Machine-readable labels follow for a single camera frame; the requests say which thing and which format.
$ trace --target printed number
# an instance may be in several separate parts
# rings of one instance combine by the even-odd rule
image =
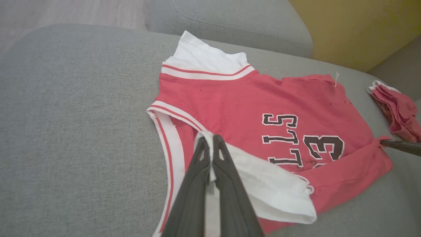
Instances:
[[[339,138],[338,136],[304,136],[303,138],[304,144],[308,147],[310,151],[310,155],[316,159],[321,160],[323,159],[320,156],[320,153],[327,153],[326,145],[333,145],[333,151],[329,152],[332,161],[339,159],[342,154],[344,153],[344,141]],[[317,147],[317,151],[313,149],[311,144],[315,144]]]
[[[274,115],[271,113],[264,113],[262,115],[262,124],[266,126],[283,126],[284,124],[289,128],[297,128],[298,126],[298,117],[293,114],[280,114],[276,116],[276,120],[273,120]],[[262,136],[263,144],[270,144],[272,142],[283,142],[283,143],[292,143],[298,145],[297,133],[294,130],[287,129],[287,132],[291,134],[291,137],[281,137],[281,136]],[[339,159],[344,153],[345,143],[338,136],[307,136],[303,137],[303,141],[309,149],[310,155],[316,160],[323,160],[320,156],[320,153],[327,153],[326,145],[333,145],[333,151],[329,152],[332,161]],[[312,144],[315,144],[317,151],[312,147]],[[290,149],[291,155],[294,155],[295,158],[276,158],[268,157],[269,162],[273,164],[293,164],[298,167],[303,167],[303,162],[301,159],[300,150]],[[326,163],[318,163],[313,168],[324,165]]]

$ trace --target red stripe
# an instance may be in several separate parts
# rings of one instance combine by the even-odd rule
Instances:
[[[167,68],[174,69],[176,71],[180,71],[180,72],[184,72],[184,73],[202,73],[202,74],[209,74],[209,75],[234,76],[234,75],[237,75],[238,73],[244,71],[246,68],[251,67],[251,65],[247,65],[246,67],[244,67],[240,71],[238,71],[236,73],[233,73],[233,74],[221,74],[221,73],[210,73],[210,72],[204,72],[204,71],[184,70],[184,69],[179,69],[179,68],[172,67],[172,66],[165,65],[165,64],[163,64],[162,67],[167,67]]]
[[[195,125],[195,126],[196,126],[196,129],[198,129],[199,131],[201,131],[200,127],[199,127],[197,124],[195,124],[192,120],[190,120],[189,118],[187,118],[187,117],[185,117],[185,116],[183,116],[183,115],[181,115],[181,114],[179,114],[179,113],[176,113],[176,112],[174,112],[174,111],[172,111],[172,110],[169,110],[169,109],[167,109],[167,108],[165,108],[165,107],[162,107],[162,106],[159,106],[159,105],[154,105],[154,104],[152,104],[152,105],[151,105],[151,107],[155,107],[155,108],[163,109],[163,110],[165,110],[165,111],[167,111],[167,112],[170,112],[170,113],[172,113],[172,114],[174,114],[174,115],[176,115],[176,116],[182,117],[182,118],[186,119],[187,121],[189,121],[190,123],[192,123],[193,125]]]
[[[167,203],[167,210],[165,211],[164,220],[162,221],[162,225],[161,225],[160,232],[162,232],[164,230],[165,223],[167,223],[168,213],[170,212],[171,199],[173,198],[173,186],[174,186],[173,161],[172,161],[172,157],[171,157],[170,145],[168,144],[167,136],[165,135],[164,129],[162,128],[161,121],[159,120],[158,117],[156,117],[156,119],[157,119],[157,122],[158,122],[158,125],[159,125],[159,129],[161,130],[162,137],[164,138],[164,141],[165,141],[165,147],[167,148],[168,161],[169,161],[169,166],[170,166],[170,185],[171,185],[171,189],[170,189],[170,197],[168,198],[168,203]]]

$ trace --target white sleeve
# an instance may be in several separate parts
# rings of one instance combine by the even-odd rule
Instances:
[[[165,64],[186,70],[232,74],[248,65],[245,53],[226,54],[184,31],[173,56]]]

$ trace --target clothing tag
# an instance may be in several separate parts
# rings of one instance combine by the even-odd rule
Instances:
[[[336,72],[336,77],[335,77],[335,87],[336,87],[336,84],[338,83],[338,77],[339,77],[339,73],[338,73],[338,72]]]

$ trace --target gray fabric upholstery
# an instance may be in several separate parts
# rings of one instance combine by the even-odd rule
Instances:
[[[155,0],[150,29],[311,57],[311,36],[288,0]]]
[[[148,236],[166,195],[165,161],[146,108],[179,37],[112,27],[36,30],[0,61],[0,236]],[[244,51],[260,73],[339,72],[375,136],[386,121],[365,92],[375,77],[311,59]],[[421,159],[386,149],[394,169],[353,200],[272,237],[421,236]]]

